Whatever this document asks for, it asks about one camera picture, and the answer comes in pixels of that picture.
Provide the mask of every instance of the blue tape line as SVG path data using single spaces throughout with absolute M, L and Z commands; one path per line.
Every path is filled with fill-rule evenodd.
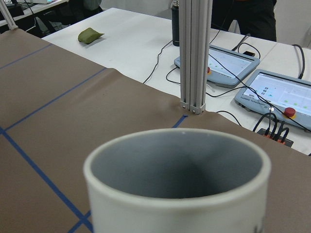
M 92 231 L 92 224 L 85 218 L 85 216 L 78 210 L 77 207 L 58 189 L 58 187 L 48 178 L 46 174 L 38 167 L 37 164 L 19 147 L 19 145 L 5 132 L 2 132 L 9 143 L 19 152 L 19 154 L 26 160 L 26 162 L 35 170 L 35 172 L 47 183 L 47 185 L 54 191 L 54 193 L 63 201 L 63 203 L 71 209 L 71 211 Z
M 89 210 L 86 215 L 84 215 L 83 219 L 88 219 L 88 217 L 91 216 L 91 211 Z M 80 219 L 80 221 L 78 221 L 69 231 L 68 233 L 74 233 L 81 225 L 82 225 L 83 221 L 82 219 Z M 93 232 L 93 226 L 91 225 L 91 229 L 89 228 L 89 230 L 91 232 Z
M 84 81 L 82 81 L 81 83 L 77 84 L 76 86 L 74 86 L 73 88 L 69 89 L 68 91 L 64 92 L 63 94 L 59 95 L 58 97 L 52 99 L 51 101 L 49 101 L 48 103 L 44 104 L 43 106 L 41 106 L 40 108 L 34 110 L 32 113 L 28 114 L 27 116 L 23 117 L 22 119 L 18 120 L 17 122 L 15 122 L 13 125 L 9 126 L 8 128 L 5 129 L 5 131 L 13 128 L 14 126 L 18 125 L 19 123 L 21 123 L 22 121 L 24 121 L 25 119 L 31 117 L 33 114 L 39 112 L 40 110 L 42 110 L 43 108 L 45 108 L 46 106 L 50 105 L 51 103 L 57 101 L 59 98 L 63 97 L 64 95 L 68 94 L 70 91 L 76 89 L 77 87 L 83 85 L 84 83 L 86 83 L 87 81 L 89 81 L 90 79 L 94 78 L 96 75 L 98 75 L 99 73 L 103 72 L 105 69 L 101 69 L 100 71 L 98 71 L 97 73 L 93 74 L 92 76 L 88 77 L 87 79 L 85 79 Z
M 188 115 L 183 114 L 182 117 L 177 121 L 177 123 L 172 126 L 172 128 L 177 128 L 181 124 L 181 122 L 186 119 L 186 117 L 188 117 Z
M 18 62 L 18 61 L 20 61 L 20 60 L 22 60 L 22 59 L 24 59 L 24 58 L 26 58 L 26 57 L 29 57 L 29 56 L 31 56 L 31 55 L 37 53 L 37 52 L 40 52 L 41 50 L 44 50 L 44 49 L 46 49 L 47 47 L 49 47 L 49 46 L 51 46 L 51 45 L 52 45 L 52 44 L 49 44 L 49 45 L 47 45 L 47 46 L 45 46 L 45 47 L 43 47 L 43 48 L 41 48 L 41 49 L 39 49 L 39 50 L 36 50 L 36 51 L 34 51 L 34 52 L 32 52 L 32 53 L 29 53 L 29 54 L 26 55 L 26 56 L 23 56 L 23 57 L 21 57 L 21 58 L 18 58 L 17 60 L 15 60 L 15 61 L 13 61 L 13 62 L 10 62 L 9 64 L 6 64 L 6 65 L 0 67 L 0 69 L 3 69 L 3 68 L 5 68 L 5 67 L 8 67 L 8 66 L 14 64 L 15 62 Z

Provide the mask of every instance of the white cup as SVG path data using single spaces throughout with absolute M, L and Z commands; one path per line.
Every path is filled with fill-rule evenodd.
M 262 233 L 271 163 L 227 133 L 161 129 L 109 141 L 86 159 L 96 233 Z

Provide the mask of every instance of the red button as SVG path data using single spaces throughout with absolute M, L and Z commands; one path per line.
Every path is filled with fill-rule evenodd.
M 284 115 L 287 117 L 293 117 L 296 113 L 294 108 L 285 108 Z

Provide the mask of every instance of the black cable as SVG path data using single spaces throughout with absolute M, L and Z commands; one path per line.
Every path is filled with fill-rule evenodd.
M 241 44 L 242 44 L 250 35 L 251 35 L 250 33 L 246 34 L 246 35 L 242 38 L 242 40 L 236 45 L 236 47 L 234 47 L 231 51 L 237 50 L 237 48 L 240 47 Z
M 275 133 L 275 131 L 276 131 L 276 127 L 277 127 L 277 117 L 276 117 L 276 115 L 275 115 L 274 113 L 265 113 L 265 114 L 263 114 L 263 115 L 261 116 L 261 118 L 259 119 L 259 121 L 257 122 L 257 124 L 254 126 L 253 132 L 256 131 L 258 125 L 262 122 L 262 120 L 263 120 L 265 117 L 269 116 L 269 121 L 270 121 L 270 120 L 271 120 L 271 115 L 274 117 L 274 118 L 273 118 L 274 127 L 273 127 L 273 130 L 272 130 L 270 136 L 273 136 L 274 133 Z M 264 135 L 267 136 L 267 135 L 269 134 L 269 131 L 270 131 L 270 127 L 267 128 L 267 130 L 266 130 L 266 132 L 265 132 Z
M 302 50 L 302 48 L 301 48 L 300 45 L 294 44 L 293 46 L 298 47 L 298 48 L 300 49 L 300 52 L 301 52 L 301 57 L 302 57 L 302 69 L 301 69 L 301 73 L 300 73 L 300 75 L 298 76 L 298 78 L 299 78 L 299 79 L 302 79 L 302 76 L 303 76 L 303 74 L 304 74 L 304 72 L 305 72 L 305 65 L 306 65 L 306 62 L 305 62 L 305 54 L 304 54 L 304 52 L 303 52 L 303 50 Z
M 26 32 L 27 32 L 27 31 L 29 31 L 30 29 L 34 28 L 36 25 L 38 25 L 38 22 L 37 22 L 37 20 L 36 20 L 36 18 L 35 18 L 35 14 L 34 14 L 33 10 L 31 9 L 31 6 L 29 5 L 29 3 L 26 2 L 26 0 L 24 0 L 24 2 L 27 4 L 27 6 L 28 6 L 28 8 L 30 9 L 31 13 L 33 14 L 33 17 L 34 17 L 34 20 L 35 20 L 34 26 L 32 26 L 31 28 L 27 29 L 27 30 L 26 30 Z
M 172 80 L 169 80 L 168 79 L 168 75 L 170 74 L 170 73 L 172 73 L 174 70 L 176 70 L 178 67 L 175 67 L 174 69 L 172 69 L 167 75 L 166 75 L 166 80 L 167 81 L 169 81 L 169 82 L 171 82 L 171 83 L 175 83 L 175 84 L 180 84 L 179 82 L 175 82 L 175 81 L 172 81 Z
M 277 134 L 273 137 L 273 140 L 278 141 L 278 140 L 280 139 L 280 137 L 281 137 L 282 132 L 285 131 L 285 134 L 283 135 L 283 138 L 282 138 L 282 140 L 281 140 L 281 143 L 283 143 L 283 142 L 285 141 L 285 139 L 286 139 L 286 137 L 287 137 L 287 135 L 288 135 L 290 129 L 289 129 L 288 127 L 283 128 L 283 127 L 284 127 L 284 124 L 285 124 L 285 121 L 283 120 L 282 123 L 281 123 L 281 126 L 280 126 L 279 129 L 278 129 Z
M 149 80 L 149 78 L 151 77 L 151 75 L 153 74 L 153 72 L 155 71 L 156 66 L 159 64 L 159 56 L 160 56 L 161 53 L 163 52 L 164 48 L 165 48 L 166 46 L 168 46 L 169 43 L 167 43 L 167 44 L 161 49 L 161 52 L 157 55 L 157 63 L 156 63 L 156 65 L 155 65 L 154 69 L 152 70 L 151 74 L 148 76 L 148 78 L 147 78 L 143 83 L 146 83 L 146 82 Z
M 234 73 L 232 73 L 230 70 L 228 70 L 226 67 L 224 67 L 217 59 L 215 59 L 212 55 L 210 55 L 214 60 L 216 60 L 225 70 L 227 70 L 230 74 L 234 75 L 240 83 L 243 84 L 243 86 L 247 87 L 250 91 L 252 91 L 259 100 L 261 100 L 262 102 L 268 104 L 270 106 L 270 108 L 274 107 L 275 109 L 277 109 L 281 114 L 283 114 L 283 112 L 277 108 L 276 106 L 274 106 L 273 104 L 271 104 L 270 102 L 268 102 L 266 99 L 264 99 L 263 97 L 261 97 L 260 95 L 258 95 L 258 93 L 256 92 L 256 90 L 254 90 L 253 88 L 251 88 L 250 86 L 247 86 L 245 83 L 243 83 L 243 81 L 241 79 L 239 79 L 238 76 L 236 76 Z M 301 125 L 300 123 L 298 123 L 297 121 L 295 121 L 292 118 L 289 118 L 292 122 L 294 122 L 295 124 L 299 125 L 301 128 L 303 128 L 304 130 L 311 132 L 311 130 L 307 129 L 306 127 L 304 127 L 303 125 Z
M 230 8 L 229 8 L 229 10 L 228 10 L 228 13 L 227 13 L 227 15 L 225 16 L 225 18 L 224 18 L 224 20 L 223 20 L 223 23 L 222 23 L 222 25 L 221 25 L 220 27 L 219 27 L 218 25 L 214 24 L 214 23 L 211 23 L 211 24 L 215 25 L 216 27 L 219 27 L 219 30 L 218 30 L 217 34 L 215 35 L 215 37 L 210 41 L 210 44 L 211 44 L 211 43 L 215 40 L 215 38 L 218 36 L 220 30 L 221 30 L 221 29 L 224 29 L 223 26 L 224 26 L 225 21 L 227 20 L 229 14 L 230 14 L 232 8 L 233 8 L 234 1 L 235 1 L 235 0 L 232 0 L 231 6 L 230 6 Z
M 241 89 L 241 88 L 246 88 L 246 86 L 241 86 L 241 87 L 233 88 L 233 89 L 231 89 L 231 90 L 229 90 L 229 91 L 226 91 L 226 92 L 224 92 L 224 93 L 222 93 L 222 94 L 220 94 L 220 95 L 216 95 L 216 96 L 213 96 L 213 95 L 211 95 L 211 94 L 209 94 L 209 93 L 207 93 L 207 92 L 206 92 L 206 94 L 207 94 L 208 96 L 210 96 L 210 97 L 216 98 L 216 97 L 223 96 L 223 95 L 225 95 L 225 94 L 227 94 L 227 93 L 229 93 L 229 92 L 231 92 L 231 91 L 235 91 L 235 90 L 238 90 L 238 89 Z
M 217 113 L 228 113 L 229 115 L 231 115 L 231 116 L 237 121 L 237 123 L 238 123 L 240 126 L 242 126 L 242 125 L 239 123 L 238 119 L 237 119 L 232 113 L 227 112 L 227 111 L 218 111 Z
M 211 25 L 214 25 L 215 27 L 217 27 L 217 30 L 222 30 L 222 31 L 225 31 L 225 32 L 228 31 L 226 28 L 223 28 L 222 26 L 219 26 L 219 25 L 216 24 L 216 23 L 211 22 Z
M 248 44 L 248 43 L 245 43 L 245 42 L 241 43 L 241 44 L 238 46 L 238 52 L 240 52 L 240 46 L 241 46 L 242 44 L 248 45 L 248 46 L 252 47 L 253 49 L 255 49 L 255 50 L 257 51 L 258 55 L 259 55 L 259 59 L 261 58 L 261 54 L 260 54 L 260 52 L 258 51 L 258 49 L 255 48 L 254 46 Z

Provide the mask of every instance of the metal pole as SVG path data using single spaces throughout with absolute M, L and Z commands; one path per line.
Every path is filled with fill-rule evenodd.
M 3 0 L 0 0 L 0 11 L 1 11 L 4 19 L 6 20 L 10 30 L 14 30 L 14 29 L 18 28 L 18 26 L 15 24 L 10 12 L 9 12 L 8 8 L 6 7 Z
M 195 114 L 205 110 L 212 0 L 180 0 L 181 106 Z

